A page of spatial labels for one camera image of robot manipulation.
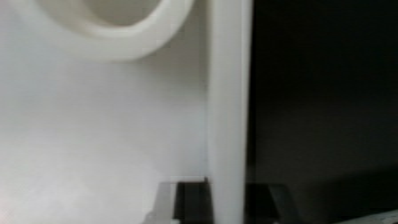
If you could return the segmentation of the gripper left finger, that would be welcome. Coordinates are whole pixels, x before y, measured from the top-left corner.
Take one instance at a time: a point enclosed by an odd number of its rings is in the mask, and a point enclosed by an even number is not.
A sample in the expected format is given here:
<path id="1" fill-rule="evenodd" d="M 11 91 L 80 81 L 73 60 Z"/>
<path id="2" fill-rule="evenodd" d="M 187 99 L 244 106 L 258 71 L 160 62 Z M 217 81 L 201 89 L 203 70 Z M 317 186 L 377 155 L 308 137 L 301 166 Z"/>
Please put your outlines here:
<path id="1" fill-rule="evenodd" d="M 151 224 L 208 224 L 208 183 L 164 182 Z"/>

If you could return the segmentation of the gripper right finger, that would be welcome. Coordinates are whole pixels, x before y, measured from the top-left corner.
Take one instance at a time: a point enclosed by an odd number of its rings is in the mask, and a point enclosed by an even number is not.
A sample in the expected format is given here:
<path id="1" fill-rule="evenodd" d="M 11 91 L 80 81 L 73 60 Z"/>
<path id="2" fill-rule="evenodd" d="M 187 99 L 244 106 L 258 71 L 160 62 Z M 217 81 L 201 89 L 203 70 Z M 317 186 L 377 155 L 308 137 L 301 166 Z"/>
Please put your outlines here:
<path id="1" fill-rule="evenodd" d="M 302 224 L 288 187 L 251 183 L 246 190 L 246 224 Z"/>

